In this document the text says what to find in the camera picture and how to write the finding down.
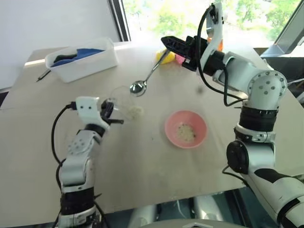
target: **white wall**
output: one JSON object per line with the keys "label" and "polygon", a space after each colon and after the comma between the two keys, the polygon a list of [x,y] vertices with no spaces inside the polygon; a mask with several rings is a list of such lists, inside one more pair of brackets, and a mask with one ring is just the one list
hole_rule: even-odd
{"label": "white wall", "polygon": [[33,50],[100,36],[119,41],[107,0],[0,0],[0,89],[13,85]]}

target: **table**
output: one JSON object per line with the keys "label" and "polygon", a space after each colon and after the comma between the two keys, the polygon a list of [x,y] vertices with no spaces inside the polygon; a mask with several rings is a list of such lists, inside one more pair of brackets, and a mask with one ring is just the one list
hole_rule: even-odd
{"label": "table", "polygon": [[[265,67],[254,50],[232,45],[237,54]],[[0,227],[51,222],[59,211],[50,132],[57,113],[77,96],[107,98],[113,89],[143,79],[154,65],[155,48],[124,45],[116,50],[119,65],[65,84],[52,73],[35,83],[44,64],[24,67],[0,110]],[[30,61],[53,49],[34,52]],[[145,95],[135,98],[142,119],[113,125],[103,141],[96,168],[97,202],[105,212],[242,187],[239,180],[221,174],[226,146],[234,140],[239,109],[223,105],[222,95],[203,87],[201,80],[175,63],[161,65],[152,75]],[[304,173],[304,110],[287,91],[275,125],[276,165],[288,175]],[[178,149],[165,137],[164,122],[174,111],[199,113],[208,125],[205,142],[195,149]],[[83,125],[75,111],[59,120],[55,141],[63,159],[67,145]]]}

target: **pink bowl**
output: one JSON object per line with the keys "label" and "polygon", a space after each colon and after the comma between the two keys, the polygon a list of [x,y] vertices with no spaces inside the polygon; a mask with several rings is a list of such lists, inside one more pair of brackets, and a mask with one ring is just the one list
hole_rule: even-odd
{"label": "pink bowl", "polygon": [[[196,137],[193,142],[185,142],[177,136],[178,127],[186,124],[192,127]],[[173,113],[165,123],[165,132],[168,139],[176,146],[188,149],[199,146],[207,135],[205,121],[192,111],[178,111]]]}

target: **white plastic container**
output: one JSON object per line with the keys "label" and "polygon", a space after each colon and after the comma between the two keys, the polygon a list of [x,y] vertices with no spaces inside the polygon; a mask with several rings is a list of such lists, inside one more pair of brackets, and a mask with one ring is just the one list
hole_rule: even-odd
{"label": "white plastic container", "polygon": [[[51,67],[59,55],[76,54],[80,48],[95,48],[103,52],[91,55],[60,66]],[[68,47],[48,54],[45,58],[46,67],[55,72],[64,82],[72,82],[82,77],[106,70],[118,64],[113,42],[110,38],[99,38],[82,46]]]}

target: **window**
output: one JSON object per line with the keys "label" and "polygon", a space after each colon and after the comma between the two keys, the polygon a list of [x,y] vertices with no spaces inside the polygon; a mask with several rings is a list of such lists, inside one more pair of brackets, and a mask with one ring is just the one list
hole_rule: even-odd
{"label": "window", "polygon": [[206,8],[212,2],[222,2],[224,41],[237,38],[255,48],[273,44],[300,1],[122,0],[132,41],[155,42],[168,35],[181,39],[194,36]]}

